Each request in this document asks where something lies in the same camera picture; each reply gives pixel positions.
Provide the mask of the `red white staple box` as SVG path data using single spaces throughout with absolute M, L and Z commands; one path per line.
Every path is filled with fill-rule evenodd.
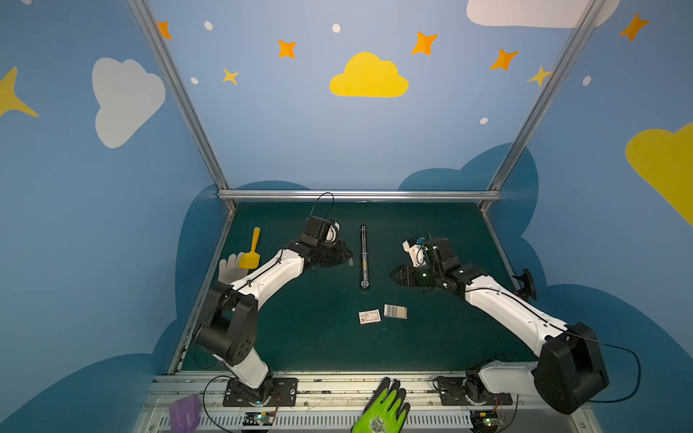
M 358 318 L 360 325 L 378 323 L 382 320 L 379 310 L 359 311 Z

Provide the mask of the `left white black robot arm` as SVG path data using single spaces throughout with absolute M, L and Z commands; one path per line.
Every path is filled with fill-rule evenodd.
M 337 266 L 352 257 L 341 240 L 316 247 L 288 243 L 251 274 L 213 290 L 203 307 L 205 317 L 195 334 L 196 346 L 227 366 L 246 388 L 264 388 L 271 369 L 254 349 L 263 305 L 311 267 Z

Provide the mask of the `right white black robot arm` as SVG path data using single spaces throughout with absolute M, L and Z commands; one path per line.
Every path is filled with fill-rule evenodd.
M 402 265 L 391 279 L 404 287 L 452 292 L 511 331 L 538 357 L 533 362 L 492 361 L 471 371 L 472 398 L 484 394 L 540 397 L 570 415 L 609 384 L 596 333 L 583 323 L 566 322 L 538 310 L 472 264 L 448 271 Z

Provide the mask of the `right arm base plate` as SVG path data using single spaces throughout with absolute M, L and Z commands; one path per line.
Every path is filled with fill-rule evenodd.
M 432 384 L 443 406 L 505 406 L 514 403 L 510 394 L 491 393 L 475 376 L 437 376 Z

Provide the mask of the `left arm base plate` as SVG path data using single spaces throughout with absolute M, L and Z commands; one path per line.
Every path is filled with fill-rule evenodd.
M 224 407 L 293 407 L 296 404 L 296 378 L 269 378 L 253 389 L 233 378 L 227 382 Z

